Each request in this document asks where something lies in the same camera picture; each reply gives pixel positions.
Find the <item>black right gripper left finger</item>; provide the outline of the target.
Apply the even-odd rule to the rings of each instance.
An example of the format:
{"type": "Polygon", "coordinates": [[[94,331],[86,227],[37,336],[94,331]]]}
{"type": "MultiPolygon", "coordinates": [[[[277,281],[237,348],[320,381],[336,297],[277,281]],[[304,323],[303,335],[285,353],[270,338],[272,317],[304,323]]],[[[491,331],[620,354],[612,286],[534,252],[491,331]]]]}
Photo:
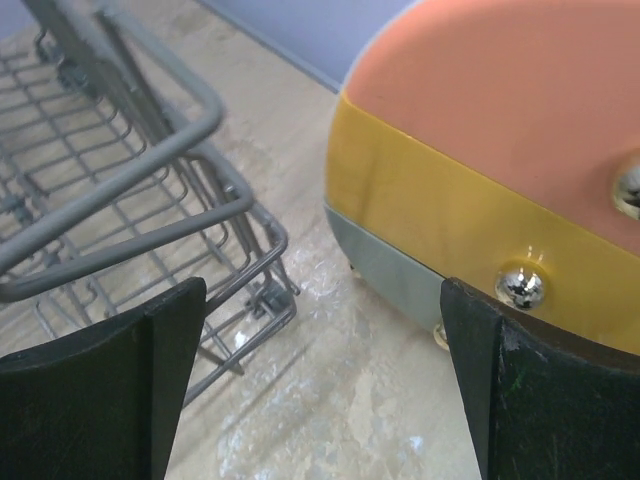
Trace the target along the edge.
{"type": "Polygon", "coordinates": [[[2,357],[2,478],[164,478],[205,307],[194,277],[2,357]]]}

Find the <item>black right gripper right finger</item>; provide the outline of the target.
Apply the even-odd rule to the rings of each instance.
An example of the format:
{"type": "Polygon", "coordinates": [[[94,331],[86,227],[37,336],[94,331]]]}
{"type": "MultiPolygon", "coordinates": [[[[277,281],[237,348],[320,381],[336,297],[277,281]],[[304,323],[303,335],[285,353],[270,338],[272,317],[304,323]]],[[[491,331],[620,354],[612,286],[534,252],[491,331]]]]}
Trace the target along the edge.
{"type": "Polygon", "coordinates": [[[638,478],[638,356],[456,278],[440,309],[482,478],[638,478]]]}

